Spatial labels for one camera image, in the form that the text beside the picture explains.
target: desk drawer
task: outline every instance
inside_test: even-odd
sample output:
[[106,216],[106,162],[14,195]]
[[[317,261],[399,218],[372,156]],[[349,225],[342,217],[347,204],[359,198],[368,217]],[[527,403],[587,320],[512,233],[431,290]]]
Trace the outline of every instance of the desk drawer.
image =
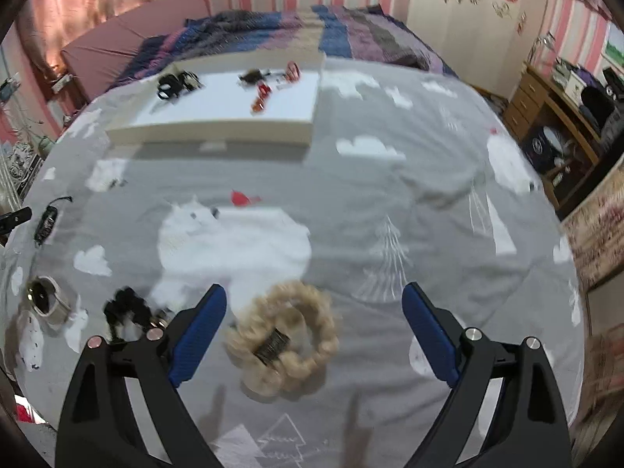
[[511,101],[512,104],[516,106],[516,109],[520,111],[520,114],[524,116],[529,123],[532,123],[540,109],[542,108],[541,104],[537,104],[527,93],[525,93],[521,89],[516,90],[516,94],[514,95],[514,99]]
[[503,121],[507,129],[516,136],[517,142],[521,142],[526,137],[530,125],[515,105],[511,104],[507,108],[503,114]]
[[533,99],[533,101],[535,101],[538,106],[541,106],[548,96],[547,89],[544,88],[541,82],[539,82],[528,72],[524,76],[522,76],[522,80],[520,81],[520,88],[531,99]]

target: white box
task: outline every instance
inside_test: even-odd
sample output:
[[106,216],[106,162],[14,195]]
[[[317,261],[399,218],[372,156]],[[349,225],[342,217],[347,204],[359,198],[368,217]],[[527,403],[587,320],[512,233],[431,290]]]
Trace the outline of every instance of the white box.
[[574,72],[570,73],[570,79],[568,79],[568,83],[566,84],[566,95],[570,98],[576,107],[580,107],[582,104],[581,93],[587,87],[587,83],[581,79]]
[[[106,129],[113,144],[243,141],[310,145],[325,54],[303,50],[257,50],[174,62],[145,82]],[[252,68],[284,71],[289,61],[301,70],[298,82],[273,91],[261,113],[252,113],[256,87],[238,76]],[[191,71],[204,87],[174,101],[157,96],[158,79]]]

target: lamp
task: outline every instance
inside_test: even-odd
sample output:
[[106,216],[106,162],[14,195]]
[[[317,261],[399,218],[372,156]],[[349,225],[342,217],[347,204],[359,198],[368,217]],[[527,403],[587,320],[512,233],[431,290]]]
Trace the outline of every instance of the lamp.
[[538,46],[546,46],[551,51],[555,50],[555,37],[550,33],[546,33],[546,35],[540,35],[535,39],[533,43],[533,47],[531,48],[531,52],[528,54],[527,63],[529,65],[533,64],[533,60],[535,59],[535,54],[537,53]]

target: striped blanket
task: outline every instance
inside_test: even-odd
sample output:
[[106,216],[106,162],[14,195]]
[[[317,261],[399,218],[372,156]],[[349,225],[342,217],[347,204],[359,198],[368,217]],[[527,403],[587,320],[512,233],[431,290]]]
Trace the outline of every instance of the striped blanket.
[[200,20],[188,19],[175,33],[146,39],[111,88],[156,74],[173,61],[292,47],[455,76],[402,22],[368,9],[316,5],[306,11],[229,10]]

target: pink headboard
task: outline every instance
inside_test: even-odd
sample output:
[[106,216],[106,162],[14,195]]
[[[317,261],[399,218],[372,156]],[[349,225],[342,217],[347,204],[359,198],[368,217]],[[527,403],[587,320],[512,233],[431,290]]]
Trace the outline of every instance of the pink headboard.
[[148,37],[167,35],[187,18],[208,15],[204,0],[155,0],[107,20],[60,52],[88,101],[102,95]]

